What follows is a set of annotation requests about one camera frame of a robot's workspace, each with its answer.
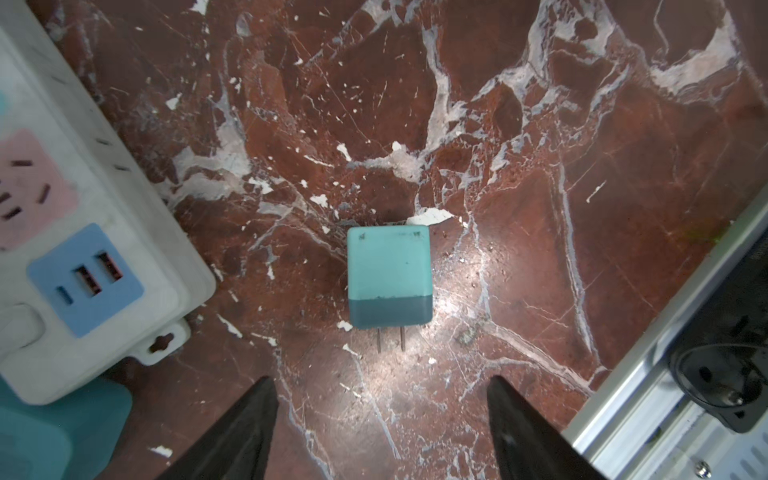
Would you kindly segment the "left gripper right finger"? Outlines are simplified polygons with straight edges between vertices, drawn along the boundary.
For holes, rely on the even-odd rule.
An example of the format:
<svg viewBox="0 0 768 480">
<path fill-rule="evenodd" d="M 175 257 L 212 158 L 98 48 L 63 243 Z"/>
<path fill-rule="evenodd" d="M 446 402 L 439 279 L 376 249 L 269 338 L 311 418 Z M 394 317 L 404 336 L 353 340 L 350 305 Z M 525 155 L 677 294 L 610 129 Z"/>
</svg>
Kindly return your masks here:
<svg viewBox="0 0 768 480">
<path fill-rule="evenodd" d="M 492 377 L 486 393 L 489 426 L 501 478 L 603 477 L 503 377 Z"/>
</svg>

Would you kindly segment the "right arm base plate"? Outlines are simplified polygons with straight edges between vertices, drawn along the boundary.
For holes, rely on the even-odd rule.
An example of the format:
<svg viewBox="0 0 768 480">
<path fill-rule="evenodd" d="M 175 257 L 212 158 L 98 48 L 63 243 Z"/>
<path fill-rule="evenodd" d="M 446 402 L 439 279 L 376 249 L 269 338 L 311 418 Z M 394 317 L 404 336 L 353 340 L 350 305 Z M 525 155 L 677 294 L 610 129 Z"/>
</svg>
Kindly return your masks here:
<svg viewBox="0 0 768 480">
<path fill-rule="evenodd" d="M 767 236 L 696 311 L 668 351 L 683 393 L 744 434 L 767 412 Z"/>
</svg>

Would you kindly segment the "long white power strip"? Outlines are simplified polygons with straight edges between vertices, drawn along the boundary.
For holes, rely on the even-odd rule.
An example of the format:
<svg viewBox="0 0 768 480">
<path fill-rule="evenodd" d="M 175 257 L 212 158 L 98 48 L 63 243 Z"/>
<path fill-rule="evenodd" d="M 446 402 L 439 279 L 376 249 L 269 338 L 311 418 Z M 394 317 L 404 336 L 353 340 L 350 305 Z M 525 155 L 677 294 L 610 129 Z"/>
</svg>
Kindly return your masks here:
<svg viewBox="0 0 768 480">
<path fill-rule="evenodd" d="M 1 376 L 52 403 L 191 336 L 215 280 L 22 1 L 1 5 Z"/>
</svg>

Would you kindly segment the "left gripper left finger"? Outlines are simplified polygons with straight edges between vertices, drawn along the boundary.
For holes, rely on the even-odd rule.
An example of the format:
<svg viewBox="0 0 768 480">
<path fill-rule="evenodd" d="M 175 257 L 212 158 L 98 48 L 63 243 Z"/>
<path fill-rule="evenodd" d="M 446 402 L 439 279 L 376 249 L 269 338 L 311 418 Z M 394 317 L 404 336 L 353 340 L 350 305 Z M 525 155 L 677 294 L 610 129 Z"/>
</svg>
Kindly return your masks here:
<svg viewBox="0 0 768 480">
<path fill-rule="evenodd" d="M 279 408 L 274 380 L 265 376 L 162 472 L 161 479 L 262 479 Z"/>
</svg>

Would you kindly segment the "teal USB power strip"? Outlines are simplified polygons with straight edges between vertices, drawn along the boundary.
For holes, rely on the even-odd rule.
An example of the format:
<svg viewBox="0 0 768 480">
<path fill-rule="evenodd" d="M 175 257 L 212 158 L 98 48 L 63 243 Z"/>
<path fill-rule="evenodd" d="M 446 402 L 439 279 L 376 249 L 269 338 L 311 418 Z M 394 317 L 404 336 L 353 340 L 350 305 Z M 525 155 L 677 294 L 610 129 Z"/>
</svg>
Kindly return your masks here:
<svg viewBox="0 0 768 480">
<path fill-rule="evenodd" d="M 110 462 L 132 408 L 129 390 L 97 378 L 43 406 L 1 383 L 1 477 L 93 479 Z"/>
</svg>

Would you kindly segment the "teal cube plug front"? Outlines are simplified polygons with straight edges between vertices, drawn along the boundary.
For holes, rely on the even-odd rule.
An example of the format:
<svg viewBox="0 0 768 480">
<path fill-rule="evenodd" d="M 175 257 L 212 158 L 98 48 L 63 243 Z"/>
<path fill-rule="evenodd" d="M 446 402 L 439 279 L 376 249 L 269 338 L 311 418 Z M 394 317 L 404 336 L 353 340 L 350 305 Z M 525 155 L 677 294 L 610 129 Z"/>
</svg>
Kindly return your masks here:
<svg viewBox="0 0 768 480">
<path fill-rule="evenodd" d="M 433 318 L 430 231 L 424 225 L 353 227 L 347 231 L 348 307 L 359 330 L 406 329 Z"/>
</svg>

